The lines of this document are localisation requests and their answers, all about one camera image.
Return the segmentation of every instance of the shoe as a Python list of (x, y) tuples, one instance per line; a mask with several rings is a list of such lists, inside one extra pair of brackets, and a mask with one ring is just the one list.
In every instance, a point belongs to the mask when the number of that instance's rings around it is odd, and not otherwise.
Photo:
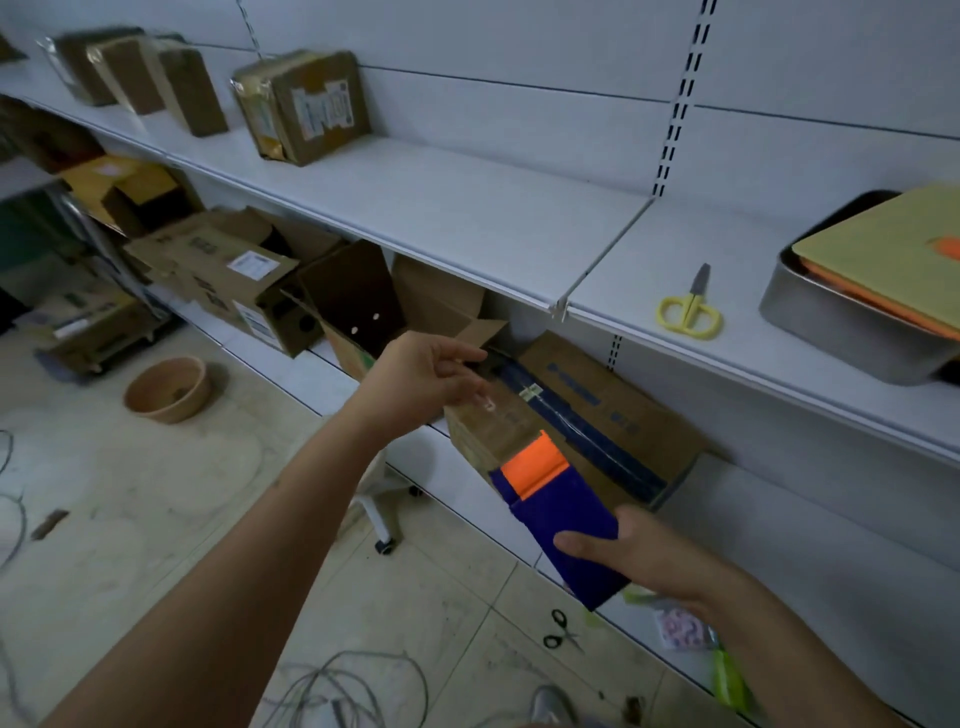
[(574, 728), (577, 724), (573, 704), (566, 693), (555, 685), (541, 685), (534, 691), (530, 704), (530, 721), (545, 725)]

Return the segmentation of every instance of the silver metal container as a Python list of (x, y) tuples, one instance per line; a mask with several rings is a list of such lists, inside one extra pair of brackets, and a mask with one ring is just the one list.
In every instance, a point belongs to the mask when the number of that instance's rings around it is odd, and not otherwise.
[[(878, 204), (864, 206), (861, 201), (870, 195), (891, 199), (895, 193), (868, 193), (801, 239)], [(760, 302), (760, 315), (775, 327), (890, 384), (923, 384), (960, 356), (960, 341), (931, 333), (810, 276), (793, 252), (793, 243), (780, 251)]]

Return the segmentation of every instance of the yellow scissors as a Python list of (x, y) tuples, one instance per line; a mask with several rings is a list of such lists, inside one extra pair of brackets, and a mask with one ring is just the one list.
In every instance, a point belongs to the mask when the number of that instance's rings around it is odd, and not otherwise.
[[(683, 298), (680, 296), (667, 296), (657, 306), (657, 323), (668, 331), (685, 333), (695, 339), (712, 339), (720, 330), (723, 323), (723, 316), (716, 308), (703, 303), (704, 294), (707, 292), (707, 281), (710, 280), (710, 264), (704, 263), (697, 271), (693, 279), (693, 285), (690, 286), (690, 292)], [(667, 319), (671, 308), (678, 306), (680, 308), (679, 320), (674, 323)], [(697, 328), (697, 321), (700, 315), (708, 319), (706, 328)]]

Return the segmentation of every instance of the hand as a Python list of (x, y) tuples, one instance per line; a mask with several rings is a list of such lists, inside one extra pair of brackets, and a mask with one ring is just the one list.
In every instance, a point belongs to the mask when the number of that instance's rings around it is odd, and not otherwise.
[(562, 531), (553, 543), (560, 551), (619, 571), (635, 584), (696, 608), (714, 592), (733, 566), (681, 536), (653, 514), (634, 505), (615, 510), (615, 541)]
[(345, 409), (375, 430), (386, 447), (445, 405), (485, 402), (489, 383), (463, 364), (485, 358), (482, 349), (455, 339), (407, 331), (383, 350)]

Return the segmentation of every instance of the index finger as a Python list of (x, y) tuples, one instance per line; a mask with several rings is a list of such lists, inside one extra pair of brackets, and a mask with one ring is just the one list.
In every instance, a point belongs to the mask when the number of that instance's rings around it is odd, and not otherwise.
[(483, 361), (487, 358), (487, 353), (482, 349), (446, 336), (434, 336), (430, 342), (430, 348), (433, 350), (433, 356), (436, 361), (442, 359)]

